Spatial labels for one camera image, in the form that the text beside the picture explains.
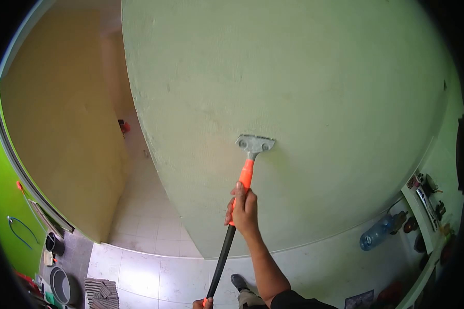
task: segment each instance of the khaki pants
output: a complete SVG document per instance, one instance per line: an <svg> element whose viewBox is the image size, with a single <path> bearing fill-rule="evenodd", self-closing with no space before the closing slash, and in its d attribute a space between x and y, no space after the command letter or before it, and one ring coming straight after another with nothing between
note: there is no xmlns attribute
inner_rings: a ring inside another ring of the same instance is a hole
<svg viewBox="0 0 464 309"><path fill-rule="evenodd" d="M265 305L265 302L259 296L249 291L248 289L241 290L237 300L239 300L239 309L242 309L244 304L247 304L248 307Z"/></svg>

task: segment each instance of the bowl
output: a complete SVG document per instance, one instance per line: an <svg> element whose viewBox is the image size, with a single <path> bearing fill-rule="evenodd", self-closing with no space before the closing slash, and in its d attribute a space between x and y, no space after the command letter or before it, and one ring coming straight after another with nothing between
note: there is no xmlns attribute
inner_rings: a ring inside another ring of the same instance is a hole
<svg viewBox="0 0 464 309"><path fill-rule="evenodd" d="M77 281L60 267L51 270L50 286L53 295L62 305L74 304L79 299L80 288Z"/></svg>

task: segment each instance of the floor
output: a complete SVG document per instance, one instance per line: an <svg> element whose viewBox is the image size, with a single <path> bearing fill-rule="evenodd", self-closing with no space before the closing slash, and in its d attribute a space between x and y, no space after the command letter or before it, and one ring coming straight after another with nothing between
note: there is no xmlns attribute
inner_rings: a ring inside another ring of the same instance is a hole
<svg viewBox="0 0 464 309"><path fill-rule="evenodd" d="M66 273L71 274L79 283L84 295L84 279L92 256L93 242L82 236L77 230L74 233L65 232L64 239L65 251L62 256L56 256L56 266L62 267ZM45 266L43 260L40 265L39 274L49 282L52 267ZM84 308L85 300L80 298L75 308Z"/></svg>
<svg viewBox="0 0 464 309"><path fill-rule="evenodd" d="M136 111L124 120L131 125L125 143L132 172L117 205L108 243L163 256L201 257L161 184Z"/></svg>
<svg viewBox="0 0 464 309"><path fill-rule="evenodd" d="M292 289L306 298L338 308L344 307L346 298L372 289L376 298L394 280L409 282L412 274L399 234L374 250L360 249L359 237L374 222L272 256ZM215 265L216 260L157 256L95 244L88 276L116 281L120 308L180 309L191 308L194 300L206 295ZM238 292L229 281L234 272L255 286L251 259L229 259L214 297L215 309L238 307Z"/></svg>

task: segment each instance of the water bottle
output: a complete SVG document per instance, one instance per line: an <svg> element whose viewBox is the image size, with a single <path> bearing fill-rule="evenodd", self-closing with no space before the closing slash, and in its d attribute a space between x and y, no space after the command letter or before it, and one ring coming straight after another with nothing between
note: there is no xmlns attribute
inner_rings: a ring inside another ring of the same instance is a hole
<svg viewBox="0 0 464 309"><path fill-rule="evenodd" d="M393 231L394 218L391 214L387 213L383 218L378 220L369 230L361 235L359 245L364 251L370 251L377 245L381 244L387 235Z"/></svg>

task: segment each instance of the shoe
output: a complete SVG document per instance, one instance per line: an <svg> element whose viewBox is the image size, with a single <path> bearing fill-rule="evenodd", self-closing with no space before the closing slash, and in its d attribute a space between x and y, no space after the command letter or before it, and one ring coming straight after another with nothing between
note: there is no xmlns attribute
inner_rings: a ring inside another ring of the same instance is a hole
<svg viewBox="0 0 464 309"><path fill-rule="evenodd" d="M232 284L236 289L239 290L239 292L243 289L248 289L246 280L244 280L244 278L242 278L242 276L237 273L234 273L232 276L230 276L230 281L232 281Z"/></svg>

